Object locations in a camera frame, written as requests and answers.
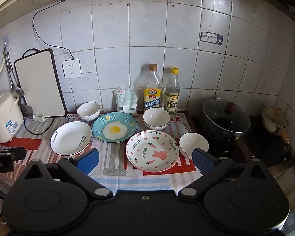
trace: egg graphic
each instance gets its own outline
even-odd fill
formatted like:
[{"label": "egg graphic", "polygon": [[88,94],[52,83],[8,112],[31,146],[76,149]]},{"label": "egg graphic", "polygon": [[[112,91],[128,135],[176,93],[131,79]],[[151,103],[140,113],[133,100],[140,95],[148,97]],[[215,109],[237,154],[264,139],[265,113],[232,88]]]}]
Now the egg graphic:
[{"label": "egg graphic", "polygon": [[103,134],[110,140],[123,138],[127,134],[127,127],[119,121],[107,124],[103,129]]}]

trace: cooking pot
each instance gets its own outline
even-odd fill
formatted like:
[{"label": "cooking pot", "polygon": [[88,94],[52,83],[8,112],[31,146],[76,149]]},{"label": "cooking pot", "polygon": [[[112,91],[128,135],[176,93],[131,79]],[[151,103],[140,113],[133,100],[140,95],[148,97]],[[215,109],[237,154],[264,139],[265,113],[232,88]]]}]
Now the cooking pot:
[{"label": "cooking pot", "polygon": [[235,103],[220,98],[204,101],[200,127],[203,136],[220,146],[237,146],[246,161],[254,158],[242,137],[250,128],[248,115]]}]

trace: small saucepan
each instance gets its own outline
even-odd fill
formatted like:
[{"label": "small saucepan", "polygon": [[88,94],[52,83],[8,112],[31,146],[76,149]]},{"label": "small saucepan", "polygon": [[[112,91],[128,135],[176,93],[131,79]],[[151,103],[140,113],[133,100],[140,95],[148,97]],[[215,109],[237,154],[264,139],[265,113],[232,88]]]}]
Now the small saucepan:
[{"label": "small saucepan", "polygon": [[262,112],[262,123],[264,127],[272,135],[280,135],[286,144],[289,144],[289,137],[284,131],[289,122],[287,118],[282,114],[282,109],[274,109],[272,106],[265,106]]}]

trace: tablecloth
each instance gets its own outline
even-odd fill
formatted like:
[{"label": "tablecloth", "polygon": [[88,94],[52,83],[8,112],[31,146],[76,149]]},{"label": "tablecloth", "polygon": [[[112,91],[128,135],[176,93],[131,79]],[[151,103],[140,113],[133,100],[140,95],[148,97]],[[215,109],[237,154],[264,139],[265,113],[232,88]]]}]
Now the tablecloth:
[{"label": "tablecloth", "polygon": [[[136,133],[146,130],[147,127],[143,123],[143,115],[136,117],[138,129]],[[17,177],[23,171],[25,166],[32,159],[41,159],[43,163],[56,163],[63,156],[55,154],[50,147],[50,138],[54,131],[61,125],[80,120],[77,114],[70,114],[63,118],[55,118],[50,129],[41,136],[30,134],[24,128],[24,125],[19,129],[15,137],[7,142],[0,144],[0,150],[8,147],[24,146],[27,150],[25,159],[14,163],[14,171],[0,174],[0,191],[7,193],[16,181]],[[46,123],[26,120],[27,128],[39,133],[47,127],[51,119],[46,120]],[[164,130],[172,136],[178,143],[181,135],[191,132],[191,128],[186,119],[184,112],[179,112],[171,118],[171,121]],[[178,162],[170,169],[164,172],[149,173],[136,169],[127,159],[125,155],[126,142],[122,143],[104,143],[96,139],[94,136],[89,145],[74,158],[82,155],[92,148],[97,148],[100,154],[98,165],[90,172],[89,176],[95,179],[100,184],[109,188],[114,194],[117,189],[120,190],[179,190],[197,180],[201,174],[192,162],[180,154]]]}]

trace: electrical outlet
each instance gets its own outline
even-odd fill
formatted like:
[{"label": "electrical outlet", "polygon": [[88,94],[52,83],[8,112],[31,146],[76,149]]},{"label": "electrical outlet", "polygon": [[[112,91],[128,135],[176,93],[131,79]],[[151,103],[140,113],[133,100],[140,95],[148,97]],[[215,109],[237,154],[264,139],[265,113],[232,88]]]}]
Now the electrical outlet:
[{"label": "electrical outlet", "polygon": [[80,59],[71,59],[62,61],[62,68],[64,69],[65,78],[81,77]]}]

